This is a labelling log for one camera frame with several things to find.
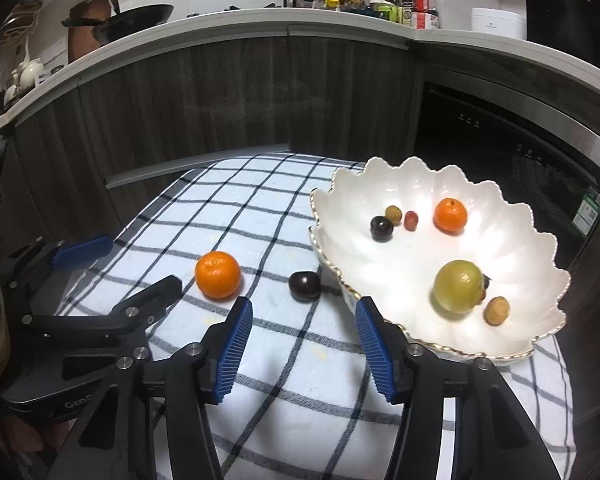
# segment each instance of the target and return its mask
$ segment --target dark cherry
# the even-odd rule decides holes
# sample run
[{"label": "dark cherry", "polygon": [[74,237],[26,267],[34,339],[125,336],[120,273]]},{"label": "dark cherry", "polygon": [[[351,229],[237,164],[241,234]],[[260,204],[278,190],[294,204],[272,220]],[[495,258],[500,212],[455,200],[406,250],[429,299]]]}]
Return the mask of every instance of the dark cherry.
[{"label": "dark cherry", "polygon": [[371,219],[371,235],[377,242],[385,242],[394,232],[394,225],[386,216],[374,216]]},{"label": "dark cherry", "polygon": [[289,276],[289,291],[295,300],[313,301],[320,298],[320,276],[311,270],[300,270]]}]

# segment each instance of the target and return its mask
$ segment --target white bowl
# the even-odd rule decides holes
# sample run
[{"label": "white bowl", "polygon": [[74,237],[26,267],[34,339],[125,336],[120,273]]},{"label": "white bowl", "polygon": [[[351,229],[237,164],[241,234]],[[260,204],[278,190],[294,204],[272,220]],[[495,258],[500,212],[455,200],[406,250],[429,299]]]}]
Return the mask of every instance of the white bowl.
[{"label": "white bowl", "polygon": [[[457,198],[467,209],[459,235],[433,225],[433,209],[445,197]],[[555,236],[536,231],[531,208],[505,202],[495,182],[473,184],[457,166],[433,171],[417,157],[398,168],[374,157],[360,173],[335,170],[331,189],[314,189],[310,201],[317,221],[309,227],[312,244],[322,264],[336,273],[349,307],[371,296],[384,318],[410,340],[445,357],[486,356],[506,364],[530,355],[533,341],[566,322],[558,301],[571,277],[555,267]],[[369,222],[389,205],[415,211],[418,227],[409,232],[400,225],[389,241],[376,242]],[[451,260],[469,260],[491,279],[485,300],[464,316],[448,314],[430,300],[436,273]],[[500,326],[482,317],[495,296],[511,306]]]}]

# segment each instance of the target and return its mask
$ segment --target orange in bowl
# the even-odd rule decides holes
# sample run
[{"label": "orange in bowl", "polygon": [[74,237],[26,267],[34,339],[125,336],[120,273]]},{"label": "orange in bowl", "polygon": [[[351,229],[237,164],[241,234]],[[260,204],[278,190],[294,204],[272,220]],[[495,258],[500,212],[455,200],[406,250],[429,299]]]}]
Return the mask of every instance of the orange in bowl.
[{"label": "orange in bowl", "polygon": [[198,260],[195,276],[198,288],[206,297],[223,300],[238,290],[242,273],[233,256],[212,251]]},{"label": "orange in bowl", "polygon": [[466,209],[457,198],[443,198],[433,211],[433,223],[446,233],[457,233],[466,225]]}]

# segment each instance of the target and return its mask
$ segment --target checkered tablecloth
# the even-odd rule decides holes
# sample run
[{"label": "checkered tablecloth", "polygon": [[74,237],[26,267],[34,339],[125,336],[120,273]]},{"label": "checkered tablecloth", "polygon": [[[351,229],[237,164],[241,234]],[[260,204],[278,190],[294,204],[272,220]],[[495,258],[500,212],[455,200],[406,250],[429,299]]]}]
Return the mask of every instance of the checkered tablecloth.
[{"label": "checkered tablecloth", "polygon": [[[401,406],[376,391],[354,318],[328,271],[323,294],[294,301],[287,277],[318,270],[307,228],[309,192],[328,189],[333,170],[362,164],[291,153],[230,158],[182,176],[116,239],[71,290],[60,312],[106,314],[140,289],[174,274],[184,297],[149,330],[155,359],[167,358],[222,321],[232,302],[209,301],[193,281],[212,250],[236,257],[241,293],[253,303],[253,329],[234,389],[208,408],[227,479],[384,478]],[[575,447],[569,376],[555,338],[503,375],[567,478]],[[454,401],[446,399],[438,478],[450,477]],[[171,478],[162,409],[155,418],[161,479]]]}]

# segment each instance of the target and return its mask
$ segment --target frying pan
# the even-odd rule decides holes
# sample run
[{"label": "frying pan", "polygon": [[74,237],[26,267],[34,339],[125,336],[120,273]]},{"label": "frying pan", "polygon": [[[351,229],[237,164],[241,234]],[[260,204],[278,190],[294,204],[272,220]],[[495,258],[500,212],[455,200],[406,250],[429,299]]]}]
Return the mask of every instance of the frying pan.
[{"label": "frying pan", "polygon": [[67,18],[62,20],[65,27],[93,27],[91,34],[100,44],[111,43],[134,32],[145,30],[164,23],[173,12],[167,4],[147,5],[120,12],[118,0],[109,0],[114,15],[108,20],[96,18]]}]

